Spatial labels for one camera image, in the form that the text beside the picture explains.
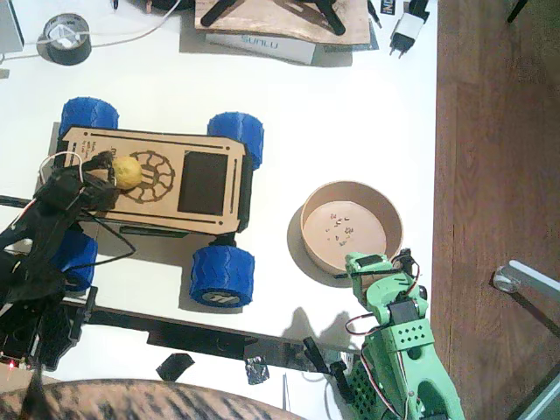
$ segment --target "power adapter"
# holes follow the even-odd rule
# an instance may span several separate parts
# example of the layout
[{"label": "power adapter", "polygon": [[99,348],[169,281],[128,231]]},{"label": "power adapter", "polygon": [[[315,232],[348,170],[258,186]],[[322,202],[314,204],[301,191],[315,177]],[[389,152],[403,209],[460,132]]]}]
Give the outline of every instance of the power adapter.
[{"label": "power adapter", "polygon": [[391,53],[394,50],[400,51],[399,59],[416,42],[422,26],[428,20],[430,13],[426,11],[428,0],[412,0],[409,4],[409,11],[405,11],[396,23],[395,30],[391,36]]}]

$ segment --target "black tape piece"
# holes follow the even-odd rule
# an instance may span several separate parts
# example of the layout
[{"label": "black tape piece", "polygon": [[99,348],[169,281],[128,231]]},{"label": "black tape piece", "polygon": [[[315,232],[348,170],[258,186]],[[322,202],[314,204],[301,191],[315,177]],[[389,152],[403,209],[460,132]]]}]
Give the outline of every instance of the black tape piece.
[{"label": "black tape piece", "polygon": [[187,353],[174,353],[159,365],[156,372],[164,381],[175,382],[193,364],[193,358]]},{"label": "black tape piece", "polygon": [[395,0],[381,0],[380,13],[384,15],[395,15]]}]

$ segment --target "lemon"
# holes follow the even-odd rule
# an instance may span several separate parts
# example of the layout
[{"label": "lemon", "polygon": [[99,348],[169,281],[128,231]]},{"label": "lemon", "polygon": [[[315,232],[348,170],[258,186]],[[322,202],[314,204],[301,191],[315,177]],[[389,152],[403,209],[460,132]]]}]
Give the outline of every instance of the lemon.
[{"label": "lemon", "polygon": [[142,166],[132,156],[120,156],[113,159],[116,187],[130,190],[142,182]]}]

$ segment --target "round wooden bowl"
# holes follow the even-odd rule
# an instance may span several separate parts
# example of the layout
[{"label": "round wooden bowl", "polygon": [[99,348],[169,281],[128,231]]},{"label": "round wooden bowl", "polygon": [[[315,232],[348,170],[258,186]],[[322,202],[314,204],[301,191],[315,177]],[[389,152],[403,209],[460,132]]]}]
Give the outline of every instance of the round wooden bowl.
[{"label": "round wooden bowl", "polygon": [[337,181],[318,188],[304,204],[300,227],[309,257],[324,271],[346,271],[350,252],[396,255],[403,224],[395,206],[369,185]]}]

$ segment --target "red wire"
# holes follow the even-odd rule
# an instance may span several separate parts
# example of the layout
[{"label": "red wire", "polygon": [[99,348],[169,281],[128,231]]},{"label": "red wire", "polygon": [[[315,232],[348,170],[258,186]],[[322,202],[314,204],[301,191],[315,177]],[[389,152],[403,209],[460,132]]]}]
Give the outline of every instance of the red wire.
[{"label": "red wire", "polygon": [[369,379],[369,382],[371,383],[372,387],[374,387],[375,392],[377,393],[377,395],[381,398],[381,400],[383,401],[383,403],[385,404],[385,406],[387,407],[387,409],[393,413],[395,416],[402,418],[401,416],[399,416],[398,414],[396,414],[395,409],[393,408],[393,406],[390,404],[389,401],[387,401],[387,398],[385,398],[385,395],[383,395],[382,391],[380,390],[379,386],[377,385],[377,383],[375,383],[374,380],[374,376],[371,374],[371,371],[369,370],[369,366],[368,363],[366,362],[366,358],[364,356],[364,349],[362,348],[360,351],[360,360],[361,360],[361,364],[364,366],[364,369],[366,370],[366,374],[367,374],[367,378]]},{"label": "red wire", "polygon": [[356,332],[356,331],[351,331],[350,328],[348,328],[348,326],[350,324],[352,324],[354,321],[356,321],[357,319],[364,319],[364,318],[369,318],[369,317],[373,317],[374,314],[372,312],[369,313],[364,313],[363,315],[358,315],[357,317],[353,317],[351,319],[349,319],[345,324],[344,327],[346,328],[346,332],[349,333],[350,335],[360,335],[360,336],[364,336],[364,335],[371,335],[373,333],[375,333],[375,331],[377,331],[379,329],[379,326],[374,326],[372,329],[365,331],[365,332]]}]

